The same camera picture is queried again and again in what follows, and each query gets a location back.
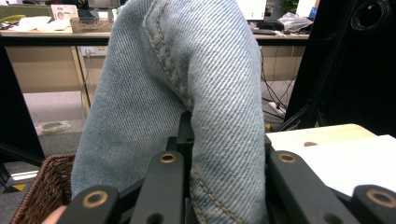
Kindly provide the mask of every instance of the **brown woven basket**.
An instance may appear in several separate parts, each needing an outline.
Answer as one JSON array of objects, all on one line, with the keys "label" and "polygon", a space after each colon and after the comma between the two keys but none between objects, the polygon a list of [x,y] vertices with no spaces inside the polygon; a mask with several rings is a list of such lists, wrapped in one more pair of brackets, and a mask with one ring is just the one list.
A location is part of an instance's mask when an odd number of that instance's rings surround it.
[{"label": "brown woven basket", "polygon": [[44,160],[10,223],[39,224],[56,208],[70,203],[74,158],[75,154],[64,154]]}]

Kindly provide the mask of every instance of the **blue jeans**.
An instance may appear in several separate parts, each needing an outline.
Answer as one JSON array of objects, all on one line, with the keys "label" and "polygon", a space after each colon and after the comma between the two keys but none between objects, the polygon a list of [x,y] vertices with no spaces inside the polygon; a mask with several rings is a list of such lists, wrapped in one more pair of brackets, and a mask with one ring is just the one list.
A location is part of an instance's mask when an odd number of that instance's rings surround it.
[{"label": "blue jeans", "polygon": [[263,223],[261,54],[232,0],[130,0],[111,32],[72,174],[76,196],[126,189],[177,135],[195,134],[191,197],[201,223]]}]

